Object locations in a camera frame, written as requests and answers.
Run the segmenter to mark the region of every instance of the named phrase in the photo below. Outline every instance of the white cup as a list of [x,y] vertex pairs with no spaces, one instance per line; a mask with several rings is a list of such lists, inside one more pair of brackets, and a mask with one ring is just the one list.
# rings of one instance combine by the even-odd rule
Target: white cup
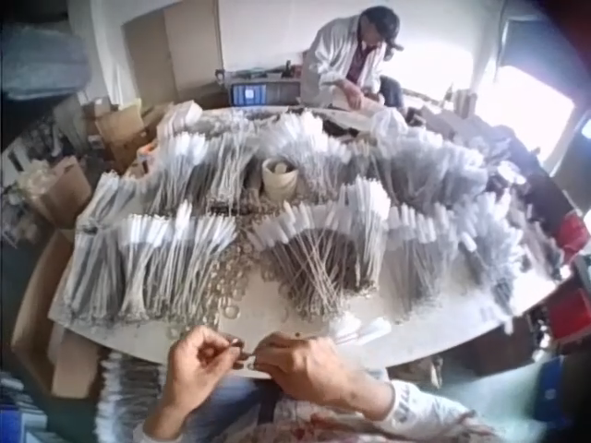
[[287,200],[296,192],[297,169],[286,161],[267,159],[262,163],[262,183],[271,200]]

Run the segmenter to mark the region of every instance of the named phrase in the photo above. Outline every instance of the white table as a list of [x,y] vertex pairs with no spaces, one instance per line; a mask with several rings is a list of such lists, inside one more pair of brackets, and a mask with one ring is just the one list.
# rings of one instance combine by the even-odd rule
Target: white table
[[[271,108],[279,112],[284,109]],[[332,116],[340,114],[338,111],[325,112]],[[387,255],[385,260],[392,259]],[[423,305],[410,317],[404,318],[404,309],[392,293],[389,276],[387,272],[382,272],[380,294],[353,300],[350,311],[364,323],[376,317],[386,317],[393,324],[392,332],[362,347],[341,346],[341,353],[366,368],[383,368],[443,352],[497,328],[501,321],[492,297],[479,290],[466,289],[468,285],[464,282],[468,276],[465,273],[464,268],[453,273],[437,304]],[[556,284],[541,270],[532,269],[524,273],[515,283],[516,311],[524,313],[548,296],[555,287]],[[109,329],[69,321],[61,303],[60,291],[58,289],[49,313],[51,320],[108,348],[159,364],[166,362],[168,349],[174,341],[167,324],[151,321]],[[324,325],[307,323],[290,312],[289,304],[278,294],[278,284],[263,281],[259,269],[252,271],[246,296],[238,305],[239,318],[231,320],[221,316],[220,330],[242,338],[247,350],[252,350],[263,337],[276,330],[299,332],[302,336],[324,331]],[[237,373],[261,377],[260,373],[247,369]]]

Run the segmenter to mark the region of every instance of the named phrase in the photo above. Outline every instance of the man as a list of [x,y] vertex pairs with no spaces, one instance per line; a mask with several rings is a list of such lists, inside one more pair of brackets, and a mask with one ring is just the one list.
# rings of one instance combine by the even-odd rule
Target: man
[[324,25],[304,57],[302,103],[329,106],[334,88],[343,92],[352,109],[360,108],[364,95],[384,103],[381,66],[394,49],[403,50],[395,41],[399,30],[400,19],[385,6]]
[[[461,404],[348,366],[330,339],[273,333],[253,356],[272,381],[227,377],[247,357],[241,346],[190,331],[171,349],[163,395],[134,441],[497,441]],[[193,434],[183,436],[189,416]]]

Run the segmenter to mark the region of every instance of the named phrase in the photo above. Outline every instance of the white lab coat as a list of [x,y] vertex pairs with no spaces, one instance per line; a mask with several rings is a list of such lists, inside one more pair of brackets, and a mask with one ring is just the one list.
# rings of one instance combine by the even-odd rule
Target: white lab coat
[[[359,16],[337,18],[324,25],[304,57],[300,98],[306,106],[326,107],[332,103],[337,80],[346,78],[358,45]],[[378,93],[381,66],[386,53],[382,43],[372,51],[359,76],[360,88]]]

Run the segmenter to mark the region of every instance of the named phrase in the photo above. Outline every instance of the plastic bag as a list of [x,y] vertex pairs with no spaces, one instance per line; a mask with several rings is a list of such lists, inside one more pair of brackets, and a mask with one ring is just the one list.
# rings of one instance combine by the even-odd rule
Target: plastic bag
[[406,134],[408,125],[402,114],[395,108],[385,108],[371,117],[370,134],[378,144],[391,143],[393,139]]

